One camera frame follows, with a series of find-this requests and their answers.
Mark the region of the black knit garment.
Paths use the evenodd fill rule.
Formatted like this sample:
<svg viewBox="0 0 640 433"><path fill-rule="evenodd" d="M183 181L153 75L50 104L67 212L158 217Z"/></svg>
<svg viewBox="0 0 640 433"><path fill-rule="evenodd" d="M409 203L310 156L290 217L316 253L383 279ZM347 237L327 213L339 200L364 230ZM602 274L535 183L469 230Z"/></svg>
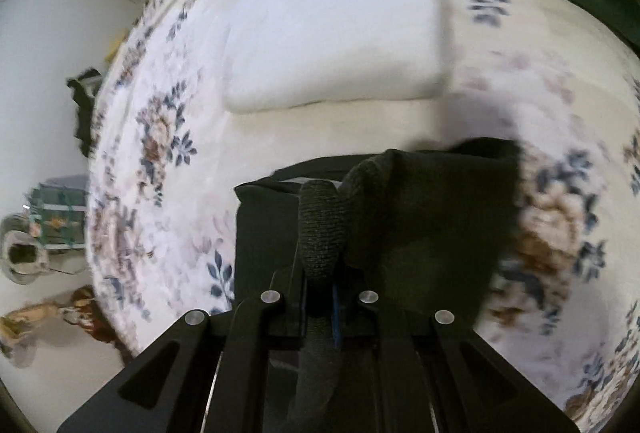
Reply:
<svg viewBox="0 0 640 433"><path fill-rule="evenodd" d="M269 431L335 432L341 295L370 293L473 330L515 226L518 159L514 142L478 138L447 150L329 156L236 188L236 299L293 263L306 278L306 337L292 377L269 381Z"/></svg>

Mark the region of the brown floor clutter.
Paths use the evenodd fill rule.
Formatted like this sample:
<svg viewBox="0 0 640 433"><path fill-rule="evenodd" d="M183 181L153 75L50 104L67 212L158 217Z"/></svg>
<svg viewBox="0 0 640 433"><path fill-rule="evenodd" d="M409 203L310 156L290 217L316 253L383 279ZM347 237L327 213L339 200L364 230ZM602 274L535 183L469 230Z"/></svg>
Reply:
<svg viewBox="0 0 640 433"><path fill-rule="evenodd" d="M90 335L93 340L119 345L115 330L100 309L93 287L83 286L54 299L29 304L1 316L1 353L10 358L18 346L35 338L37 330L54 320Z"/></svg>

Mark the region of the green patterned box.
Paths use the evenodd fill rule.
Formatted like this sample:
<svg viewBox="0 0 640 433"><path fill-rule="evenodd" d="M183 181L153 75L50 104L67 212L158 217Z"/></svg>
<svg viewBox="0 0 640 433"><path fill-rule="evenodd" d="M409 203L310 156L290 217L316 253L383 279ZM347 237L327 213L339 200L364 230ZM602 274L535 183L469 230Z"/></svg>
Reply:
<svg viewBox="0 0 640 433"><path fill-rule="evenodd" d="M84 187L39 184L27 196L29 232L48 251L85 248Z"/></svg>

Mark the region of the floral fleece bed blanket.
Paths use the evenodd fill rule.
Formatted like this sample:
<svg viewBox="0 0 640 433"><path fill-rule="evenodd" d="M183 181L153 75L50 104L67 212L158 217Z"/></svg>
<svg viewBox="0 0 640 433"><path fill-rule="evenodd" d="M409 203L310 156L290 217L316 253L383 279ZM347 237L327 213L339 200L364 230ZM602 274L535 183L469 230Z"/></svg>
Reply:
<svg viewBox="0 0 640 433"><path fill-rule="evenodd" d="M91 121L114 432L634 432L639 57L573 0L148 0Z"/></svg>

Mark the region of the black object beside bed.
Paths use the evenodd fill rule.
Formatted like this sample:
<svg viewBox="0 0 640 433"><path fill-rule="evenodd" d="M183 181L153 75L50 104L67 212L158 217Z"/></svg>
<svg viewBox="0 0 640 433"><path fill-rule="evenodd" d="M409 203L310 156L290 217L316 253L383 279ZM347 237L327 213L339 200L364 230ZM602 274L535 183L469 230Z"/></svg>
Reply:
<svg viewBox="0 0 640 433"><path fill-rule="evenodd" d="M79 150L85 158L88 158L92 145L92 114L102 81L102 74L95 68L89 68L75 78L66 80L66 86L72 91L72 101L76 104L74 136L78 141Z"/></svg>

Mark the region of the white folded towel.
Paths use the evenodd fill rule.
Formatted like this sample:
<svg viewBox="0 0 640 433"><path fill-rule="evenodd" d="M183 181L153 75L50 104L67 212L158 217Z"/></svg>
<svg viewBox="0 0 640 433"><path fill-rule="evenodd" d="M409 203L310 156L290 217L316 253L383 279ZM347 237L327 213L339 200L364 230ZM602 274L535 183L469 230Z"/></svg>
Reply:
<svg viewBox="0 0 640 433"><path fill-rule="evenodd" d="M234 0L219 78L231 112L440 95L450 73L444 0Z"/></svg>

